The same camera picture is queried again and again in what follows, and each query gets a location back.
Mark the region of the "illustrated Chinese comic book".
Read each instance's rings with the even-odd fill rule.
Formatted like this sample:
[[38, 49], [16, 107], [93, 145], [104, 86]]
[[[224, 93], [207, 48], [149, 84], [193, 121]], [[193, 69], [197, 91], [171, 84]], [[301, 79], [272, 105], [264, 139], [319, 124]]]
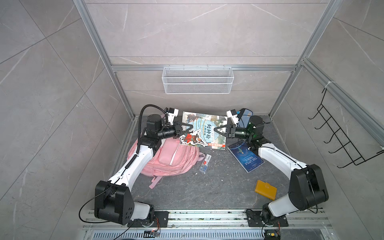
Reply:
[[182, 122], [194, 127], [189, 133], [180, 137], [180, 144], [216, 150], [226, 148], [226, 138], [215, 133], [214, 128], [226, 125], [227, 117], [183, 112]]

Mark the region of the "pink student backpack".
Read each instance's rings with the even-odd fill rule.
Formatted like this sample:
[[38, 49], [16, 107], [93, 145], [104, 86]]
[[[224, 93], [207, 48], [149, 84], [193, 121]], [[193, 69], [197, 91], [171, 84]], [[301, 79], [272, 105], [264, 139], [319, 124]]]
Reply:
[[198, 147], [182, 145], [179, 138], [158, 138], [160, 130], [169, 128], [163, 118], [163, 115], [157, 114], [148, 116], [147, 126], [131, 147], [116, 183], [132, 188], [139, 174], [142, 174], [153, 178], [152, 189], [162, 177], [184, 174], [205, 158]]

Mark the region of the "blue Little Prince book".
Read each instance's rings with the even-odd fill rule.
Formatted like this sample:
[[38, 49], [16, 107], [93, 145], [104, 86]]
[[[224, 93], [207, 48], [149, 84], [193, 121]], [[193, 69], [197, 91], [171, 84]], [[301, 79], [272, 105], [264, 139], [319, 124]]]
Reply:
[[248, 145], [244, 141], [232, 144], [229, 146], [229, 151], [247, 173], [252, 172], [264, 163], [259, 156], [249, 150]]

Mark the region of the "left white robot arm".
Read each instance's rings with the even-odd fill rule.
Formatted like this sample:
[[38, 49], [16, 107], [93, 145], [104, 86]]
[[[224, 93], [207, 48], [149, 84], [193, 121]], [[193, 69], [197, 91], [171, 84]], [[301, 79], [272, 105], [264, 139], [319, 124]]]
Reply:
[[179, 121], [167, 126], [160, 115], [147, 118], [146, 127], [139, 129], [136, 151], [108, 181], [99, 181], [95, 188], [95, 217], [106, 222], [126, 225], [138, 221], [150, 226], [155, 220], [152, 205], [135, 202], [131, 190], [144, 169], [159, 151], [163, 139], [179, 138], [193, 125]]

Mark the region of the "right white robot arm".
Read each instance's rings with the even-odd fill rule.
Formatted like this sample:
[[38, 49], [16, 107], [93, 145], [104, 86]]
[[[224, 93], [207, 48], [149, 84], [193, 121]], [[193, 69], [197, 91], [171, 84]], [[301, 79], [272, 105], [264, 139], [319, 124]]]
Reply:
[[329, 199], [329, 194], [321, 168], [300, 162], [275, 147], [263, 136], [265, 124], [261, 117], [252, 116], [246, 128], [231, 123], [216, 127], [214, 131], [226, 138], [244, 140], [253, 153], [289, 178], [288, 193], [263, 206], [262, 221], [272, 226], [287, 214], [317, 208]]

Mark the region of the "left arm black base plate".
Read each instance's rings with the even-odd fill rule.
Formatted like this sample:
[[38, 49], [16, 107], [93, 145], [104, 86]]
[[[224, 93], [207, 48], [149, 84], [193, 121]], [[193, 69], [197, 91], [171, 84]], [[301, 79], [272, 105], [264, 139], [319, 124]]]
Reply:
[[166, 228], [169, 220], [169, 212], [167, 211], [154, 211], [145, 220], [130, 221], [127, 226], [131, 228], [157, 228], [158, 226]]

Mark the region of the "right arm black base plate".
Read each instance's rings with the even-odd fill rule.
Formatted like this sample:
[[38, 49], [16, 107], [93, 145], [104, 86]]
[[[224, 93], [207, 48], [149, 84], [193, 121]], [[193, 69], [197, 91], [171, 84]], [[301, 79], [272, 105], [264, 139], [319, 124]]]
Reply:
[[288, 227], [288, 221], [285, 215], [274, 217], [269, 211], [254, 211], [247, 209], [245, 211], [249, 227]]

